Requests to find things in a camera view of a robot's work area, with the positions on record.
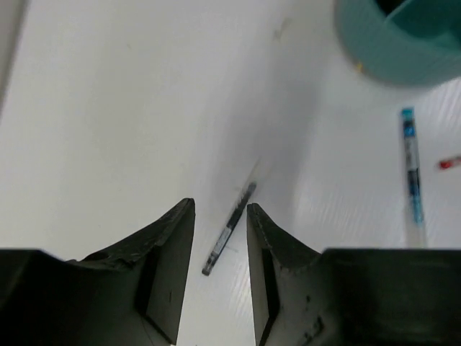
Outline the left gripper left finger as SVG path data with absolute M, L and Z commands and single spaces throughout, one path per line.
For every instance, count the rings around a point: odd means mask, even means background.
M 81 260 L 1 251 L 3 345 L 174 345 L 194 237 L 195 203 Z

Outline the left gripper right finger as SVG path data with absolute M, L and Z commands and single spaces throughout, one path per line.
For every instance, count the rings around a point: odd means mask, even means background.
M 247 208 L 258 345 L 458 345 L 460 252 L 317 252 Z

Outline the black gel pen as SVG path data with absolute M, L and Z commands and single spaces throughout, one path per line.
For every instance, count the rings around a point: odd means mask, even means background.
M 244 186 L 241 188 L 241 191 L 238 194 L 237 200 L 234 203 L 234 206 L 231 209 L 230 215 L 227 217 L 227 220 L 224 223 L 224 226 L 220 232 L 220 235 L 215 242 L 213 248 L 211 249 L 206 262 L 202 267 L 202 274 L 204 276 L 209 276 L 212 272 L 216 262 L 220 258 L 228 240 L 235 231 L 235 228 L 240 221 L 243 212 L 245 211 L 246 206 L 248 205 L 251 197 L 256 191 L 258 185 L 257 173 L 259 170 L 259 161 L 257 161 L 251 170 L 249 177 L 247 178 Z

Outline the red gel pen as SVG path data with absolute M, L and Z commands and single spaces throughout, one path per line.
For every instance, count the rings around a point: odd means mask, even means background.
M 438 162 L 437 167 L 440 170 L 447 170 L 461 165 L 461 156 L 451 156 Z

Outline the blue gel pen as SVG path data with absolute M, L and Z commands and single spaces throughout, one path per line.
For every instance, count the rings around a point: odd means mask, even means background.
M 400 111 L 400 120 L 408 192 L 408 245 L 424 248 L 427 246 L 427 235 L 421 196 L 419 147 L 414 109 L 412 107 L 403 108 Z

